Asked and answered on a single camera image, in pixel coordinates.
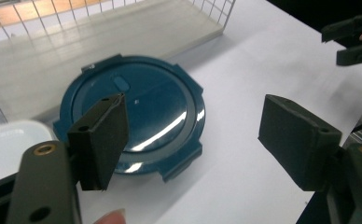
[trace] round blue container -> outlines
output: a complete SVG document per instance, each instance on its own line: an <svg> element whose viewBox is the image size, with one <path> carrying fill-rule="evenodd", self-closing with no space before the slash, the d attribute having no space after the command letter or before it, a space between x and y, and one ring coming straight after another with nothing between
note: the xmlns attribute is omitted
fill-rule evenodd
<svg viewBox="0 0 362 224"><path fill-rule="evenodd" d="M82 69L62 101L58 138L96 102L124 92L130 135L115 173L159 172L164 181L176 177L202 154L204 126L202 88L178 65L148 57L113 58Z"/></svg>

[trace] wooden surface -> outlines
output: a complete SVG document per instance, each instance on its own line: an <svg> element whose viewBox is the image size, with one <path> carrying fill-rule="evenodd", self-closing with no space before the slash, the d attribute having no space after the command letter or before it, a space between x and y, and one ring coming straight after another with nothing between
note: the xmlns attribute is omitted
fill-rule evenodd
<svg viewBox="0 0 362 224"><path fill-rule="evenodd" d="M85 4L92 5L99 2L100 0L36 0L36 10L33 2L21 2L14 6L8 5L0 7L0 23L2 25L10 25L20 22L21 19L23 21L28 21L38 18L39 16L45 17L53 15L56 11L58 13L65 12L71 9L70 5L73 8L79 8L86 6Z"/></svg>

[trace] dark blue plastic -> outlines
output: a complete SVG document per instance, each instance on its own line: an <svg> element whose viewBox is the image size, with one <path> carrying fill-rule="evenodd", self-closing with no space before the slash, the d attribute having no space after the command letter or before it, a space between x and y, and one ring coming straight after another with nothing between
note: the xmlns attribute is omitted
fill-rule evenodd
<svg viewBox="0 0 362 224"><path fill-rule="evenodd" d="M82 69L65 93L58 138L66 141L72 124L106 96L124 92L130 140L115 170L135 175L159 172L176 177L202 154L202 88L178 65L148 57L120 55Z"/></svg>

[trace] table surface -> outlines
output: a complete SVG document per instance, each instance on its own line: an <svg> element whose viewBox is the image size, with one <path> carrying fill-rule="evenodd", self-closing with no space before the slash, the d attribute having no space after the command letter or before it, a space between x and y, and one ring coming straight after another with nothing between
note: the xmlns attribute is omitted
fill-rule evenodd
<svg viewBox="0 0 362 224"><path fill-rule="evenodd" d="M300 190L259 143L265 94L289 98L343 132L362 114L362 64L335 65L342 46L263 0L239 0L225 33L174 56L204 88L203 154L176 179L114 175L79 192L84 223L125 208L128 223L295 223Z"/></svg>

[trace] white wire basket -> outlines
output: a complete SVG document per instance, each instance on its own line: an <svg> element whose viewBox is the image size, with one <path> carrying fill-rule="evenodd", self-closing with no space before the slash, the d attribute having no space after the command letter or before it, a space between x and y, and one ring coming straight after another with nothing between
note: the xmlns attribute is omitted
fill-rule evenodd
<svg viewBox="0 0 362 224"><path fill-rule="evenodd" d="M58 108L87 64L166 59L223 33L235 0L29 0L0 6L0 118Z"/></svg>

